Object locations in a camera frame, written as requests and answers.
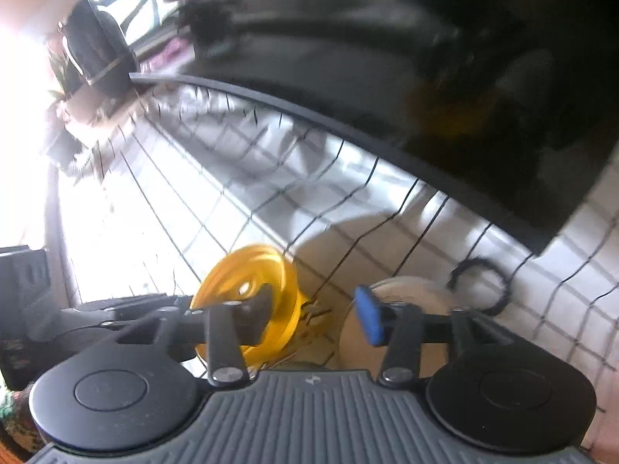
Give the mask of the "checkered white tablecloth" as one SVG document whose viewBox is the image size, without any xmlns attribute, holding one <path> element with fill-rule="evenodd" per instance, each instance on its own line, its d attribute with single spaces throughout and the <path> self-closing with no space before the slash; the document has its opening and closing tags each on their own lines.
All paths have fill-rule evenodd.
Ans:
<svg viewBox="0 0 619 464">
<path fill-rule="evenodd" d="M 101 123 L 58 179 L 71 304 L 192 295 L 230 252 L 268 244 L 303 292 L 342 317 L 352 290 L 392 276 L 444 284 L 465 259 L 511 276 L 501 322 L 588 376 L 583 446 L 618 445 L 618 162 L 542 254 L 385 160 L 281 112 L 160 85 Z"/>
</svg>

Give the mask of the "dark tall vase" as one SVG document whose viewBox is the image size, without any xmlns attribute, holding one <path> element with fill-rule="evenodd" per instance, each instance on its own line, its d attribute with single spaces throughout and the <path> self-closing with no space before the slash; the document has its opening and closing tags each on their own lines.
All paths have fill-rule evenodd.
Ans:
<svg viewBox="0 0 619 464">
<path fill-rule="evenodd" d="M 122 99 L 133 87 L 137 57 L 110 14 L 90 0 L 79 1 L 65 22 L 68 53 L 86 82 L 108 99 Z"/>
</svg>

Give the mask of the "potted red flower plant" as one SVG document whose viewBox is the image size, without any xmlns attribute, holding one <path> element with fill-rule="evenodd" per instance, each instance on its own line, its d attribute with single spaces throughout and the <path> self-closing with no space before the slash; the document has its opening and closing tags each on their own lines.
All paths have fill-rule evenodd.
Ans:
<svg viewBox="0 0 619 464">
<path fill-rule="evenodd" d="M 70 129 L 78 132 L 101 118 L 104 96 L 90 86 L 68 53 L 65 29 L 59 22 L 46 36 L 48 60 L 56 84 L 49 91 L 53 101 L 46 111 L 46 149 L 50 160 L 66 170 L 82 153 L 84 143 Z"/>
</svg>

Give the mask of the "black flat screen monitor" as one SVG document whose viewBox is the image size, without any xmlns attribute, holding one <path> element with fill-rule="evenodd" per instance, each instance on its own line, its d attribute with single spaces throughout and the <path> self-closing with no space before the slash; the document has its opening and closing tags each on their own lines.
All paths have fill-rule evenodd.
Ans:
<svg viewBox="0 0 619 464">
<path fill-rule="evenodd" d="M 618 0 L 84 0 L 187 83 L 311 121 L 461 201 L 534 254 L 618 141 Z"/>
</svg>

